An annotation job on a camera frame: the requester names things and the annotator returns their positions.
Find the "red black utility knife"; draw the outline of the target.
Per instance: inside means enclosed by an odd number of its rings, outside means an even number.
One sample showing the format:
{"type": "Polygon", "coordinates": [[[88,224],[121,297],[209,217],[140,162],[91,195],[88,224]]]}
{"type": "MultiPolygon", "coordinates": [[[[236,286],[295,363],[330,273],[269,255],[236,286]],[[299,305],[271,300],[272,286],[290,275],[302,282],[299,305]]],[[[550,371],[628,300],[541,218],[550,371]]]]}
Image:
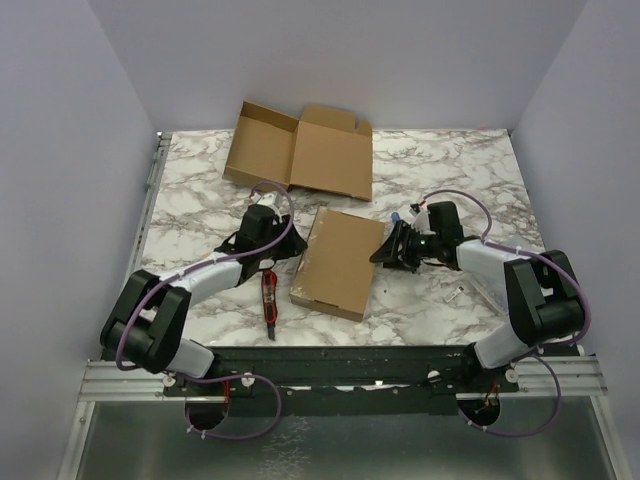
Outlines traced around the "red black utility knife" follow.
{"type": "Polygon", "coordinates": [[[271,341],[276,340],[275,326],[278,318],[276,290],[277,275],[271,269],[264,270],[261,279],[263,314],[267,328],[267,336],[271,341]]]}

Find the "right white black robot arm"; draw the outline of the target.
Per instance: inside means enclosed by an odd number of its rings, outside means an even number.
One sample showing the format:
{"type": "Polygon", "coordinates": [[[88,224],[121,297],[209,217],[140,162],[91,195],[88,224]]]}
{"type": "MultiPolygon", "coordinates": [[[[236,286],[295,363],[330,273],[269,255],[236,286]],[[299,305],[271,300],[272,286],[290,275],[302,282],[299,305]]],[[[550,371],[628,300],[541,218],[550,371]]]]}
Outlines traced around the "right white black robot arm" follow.
{"type": "Polygon", "coordinates": [[[412,210],[413,221],[396,220],[371,263],[414,273],[434,260],[487,279],[506,299],[508,321],[464,350],[459,378],[467,389],[483,390],[494,381],[495,369],[588,326],[586,301],[563,252],[535,254],[467,236],[451,201],[414,204],[412,210]]]}

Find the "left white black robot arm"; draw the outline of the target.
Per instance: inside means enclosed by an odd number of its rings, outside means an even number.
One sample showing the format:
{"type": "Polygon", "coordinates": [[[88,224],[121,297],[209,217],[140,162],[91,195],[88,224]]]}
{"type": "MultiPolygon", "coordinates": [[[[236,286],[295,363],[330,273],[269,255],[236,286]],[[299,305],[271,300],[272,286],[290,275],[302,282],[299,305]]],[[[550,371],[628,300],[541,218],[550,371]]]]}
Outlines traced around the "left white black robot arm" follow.
{"type": "Polygon", "coordinates": [[[262,263],[295,258],[306,249],[289,214],[254,204],[239,229],[203,261],[163,276],[134,272],[103,326],[100,344],[131,363],[122,364],[123,370],[182,374],[195,392],[210,394],[220,385],[221,371],[212,350],[183,337],[189,309],[242,285],[262,263]]]}

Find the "brown cardboard express box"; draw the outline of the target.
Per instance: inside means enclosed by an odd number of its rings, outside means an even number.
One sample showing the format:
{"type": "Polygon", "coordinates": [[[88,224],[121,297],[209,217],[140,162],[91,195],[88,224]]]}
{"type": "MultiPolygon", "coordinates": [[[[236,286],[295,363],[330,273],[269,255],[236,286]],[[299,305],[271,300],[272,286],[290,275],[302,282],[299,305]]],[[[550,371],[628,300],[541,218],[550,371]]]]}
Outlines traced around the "brown cardboard express box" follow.
{"type": "Polygon", "coordinates": [[[223,176],[372,199],[373,129],[354,113],[309,103],[299,118],[245,101],[223,176]]]}

